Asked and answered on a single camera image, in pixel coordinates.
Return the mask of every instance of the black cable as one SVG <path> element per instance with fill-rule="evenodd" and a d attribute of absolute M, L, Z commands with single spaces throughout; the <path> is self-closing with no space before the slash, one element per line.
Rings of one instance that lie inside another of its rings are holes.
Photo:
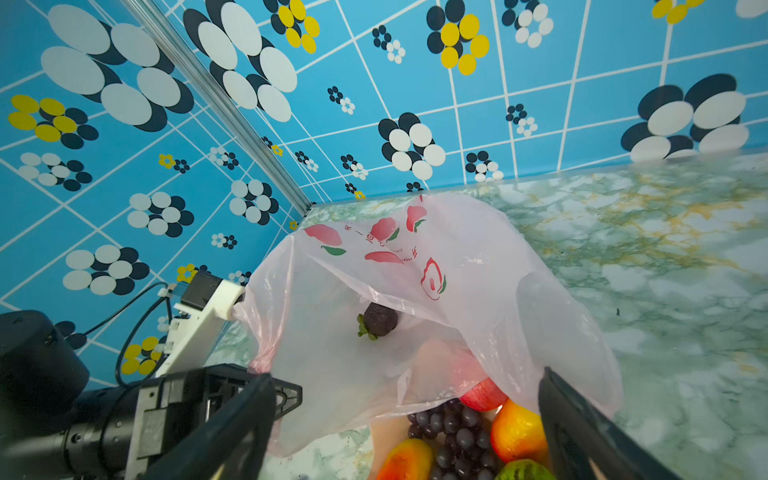
<path fill-rule="evenodd" d="M 118 316 L 118 315 L 120 315 L 121 313 L 123 313 L 123 311 L 124 311 L 125 309 L 127 309 L 129 306 L 131 306 L 131 304 L 132 304 L 133 302 L 135 302 L 136 300 L 139 300 L 139 299 L 141 298 L 141 296 L 143 296 L 143 295 L 144 295 L 146 292 L 148 292 L 148 291 L 152 290 L 153 288 L 155 288 L 155 287 L 156 287 L 156 286 L 158 286 L 158 285 L 162 285 L 162 286 L 168 286 L 168 284 L 167 284 L 167 283 L 165 283 L 165 282 L 155 282 L 155 283 L 152 283 L 150 286 L 148 286 L 148 287 L 147 287 L 147 288 L 145 288 L 144 290 L 140 291 L 140 292 L 139 292 L 139 294 L 138 294 L 138 295 L 136 295 L 134 298 L 132 298 L 132 299 L 128 300 L 128 303 L 126 303 L 125 305 L 123 305 L 123 306 L 122 306 L 122 307 L 121 307 L 121 308 L 120 308 L 120 309 L 119 309 L 117 312 L 115 312 L 115 313 L 112 313 L 112 314 L 111 314 L 110 316 L 108 316 L 108 317 L 107 317 L 105 320 L 102 320 L 101 322 L 99 322 L 99 323 L 98 323 L 98 324 L 97 324 L 95 327 L 93 327 L 93 328 L 91 328 L 90 330 L 87 330 L 85 333 L 83 333 L 83 335 L 84 335 L 84 336 L 88 336 L 88 334 L 89 334 L 89 333 L 93 333 L 93 332 L 94 332 L 96 329 L 98 329 L 99 327 L 101 327 L 101 326 L 103 326 L 103 325 L 106 325 L 106 324 L 107 324 L 107 322 L 109 322 L 110 320 L 112 320 L 112 319 L 113 319 L 113 318 L 115 318 L 116 316 Z"/>
<path fill-rule="evenodd" d="M 165 301 L 167 309 L 168 309 L 168 321 L 170 322 L 173 319 L 173 314 L 170 310 L 170 298 L 167 296 L 163 296 L 161 298 L 158 298 L 152 306 L 149 307 L 149 309 L 144 312 L 144 315 L 141 316 L 138 322 L 136 322 L 136 325 L 134 325 L 134 329 L 131 330 L 131 334 L 128 335 L 128 338 L 126 338 L 125 343 L 123 344 L 123 348 L 120 350 L 120 353 L 118 354 L 118 360 L 114 364 L 114 380 L 118 383 L 119 386 L 123 387 L 124 389 L 128 388 L 128 384 L 123 381 L 123 377 L 121 375 L 121 365 L 120 362 L 125 356 L 125 351 L 128 350 L 128 346 L 131 344 L 131 340 L 134 338 L 134 335 L 136 335 L 136 332 L 141 327 L 141 324 L 144 323 L 144 321 L 147 319 L 147 317 L 154 312 L 154 309 L 156 309 L 161 303 Z M 144 377 L 144 379 L 148 379 L 154 372 L 157 370 L 157 367 L 160 365 L 160 363 L 156 362 L 154 368 L 152 369 L 149 374 Z"/>

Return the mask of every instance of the pink translucent plastic bag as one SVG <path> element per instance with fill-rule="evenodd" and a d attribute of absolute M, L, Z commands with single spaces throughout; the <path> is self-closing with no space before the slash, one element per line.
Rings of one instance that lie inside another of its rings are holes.
<path fill-rule="evenodd" d="M 376 341 L 357 335 L 369 302 L 400 312 Z M 234 315 L 259 343 L 251 368 L 303 387 L 303 404 L 273 432 L 278 455 L 431 408 L 486 376 L 537 412 L 545 366 L 609 416 L 623 402 L 617 361 L 590 313 L 504 214 L 461 194 L 292 233 L 253 273 Z"/>

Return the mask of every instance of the blue wall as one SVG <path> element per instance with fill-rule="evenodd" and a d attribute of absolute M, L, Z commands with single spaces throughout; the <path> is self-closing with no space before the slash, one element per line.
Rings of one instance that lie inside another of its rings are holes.
<path fill-rule="evenodd" d="M 768 141 L 764 0 L 156 2 L 318 203 Z"/>
<path fill-rule="evenodd" d="M 0 7 L 0 313 L 46 313 L 98 388 L 155 292 L 78 334 L 154 281 L 245 283 L 300 215 L 119 2 L 56 5 Z M 160 316 L 134 338 L 126 380 L 153 366 Z"/>

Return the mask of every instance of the marble tabletop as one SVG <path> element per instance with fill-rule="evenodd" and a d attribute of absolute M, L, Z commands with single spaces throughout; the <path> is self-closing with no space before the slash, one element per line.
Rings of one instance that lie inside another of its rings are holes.
<path fill-rule="evenodd" d="M 625 432 L 686 479 L 768 478 L 768 155 L 455 191 L 504 212 L 591 311 L 621 365 Z M 410 198 L 313 208 L 303 226 Z M 209 363 L 245 365 L 252 348 L 233 326 Z M 371 461 L 361 426 L 267 459 L 260 478 L 363 480 Z"/>

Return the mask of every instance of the bunch of grapes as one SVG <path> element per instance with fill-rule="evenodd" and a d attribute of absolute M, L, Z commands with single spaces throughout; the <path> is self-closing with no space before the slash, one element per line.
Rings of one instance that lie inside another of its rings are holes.
<path fill-rule="evenodd" d="M 429 480 L 493 480 L 502 466 L 491 448 L 491 433 L 480 413 L 458 399 L 424 412 L 408 415 L 411 439 L 445 441 L 435 455 Z"/>

